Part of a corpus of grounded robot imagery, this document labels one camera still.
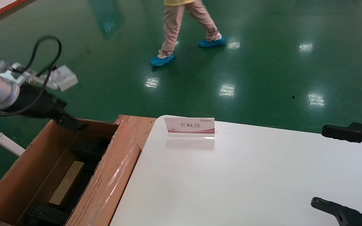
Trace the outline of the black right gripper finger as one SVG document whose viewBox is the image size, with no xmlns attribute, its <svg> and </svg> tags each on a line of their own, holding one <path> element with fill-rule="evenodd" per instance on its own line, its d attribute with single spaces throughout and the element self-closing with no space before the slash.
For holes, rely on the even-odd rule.
<svg viewBox="0 0 362 226">
<path fill-rule="evenodd" d="M 362 123 L 351 123 L 348 127 L 324 125 L 322 136 L 350 143 L 362 143 Z"/>
<path fill-rule="evenodd" d="M 362 213 L 355 209 L 319 197 L 311 200 L 311 206 L 336 217 L 340 226 L 362 226 Z"/>
</svg>

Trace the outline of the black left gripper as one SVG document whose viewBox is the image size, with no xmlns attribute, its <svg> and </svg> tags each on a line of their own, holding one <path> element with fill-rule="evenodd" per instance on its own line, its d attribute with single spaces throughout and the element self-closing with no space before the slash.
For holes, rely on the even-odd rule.
<svg viewBox="0 0 362 226">
<path fill-rule="evenodd" d="M 20 87 L 20 92 L 15 103 L 4 109 L 4 111 L 12 113 L 25 108 L 34 101 L 40 90 L 41 87 L 25 83 Z M 49 94 L 45 90 L 32 107 L 19 113 L 19 115 L 30 118 L 53 119 L 56 120 L 56 123 L 60 126 L 72 131 L 85 130 L 88 125 L 69 115 L 65 110 L 66 105 L 67 103 L 65 101 Z"/>
</svg>

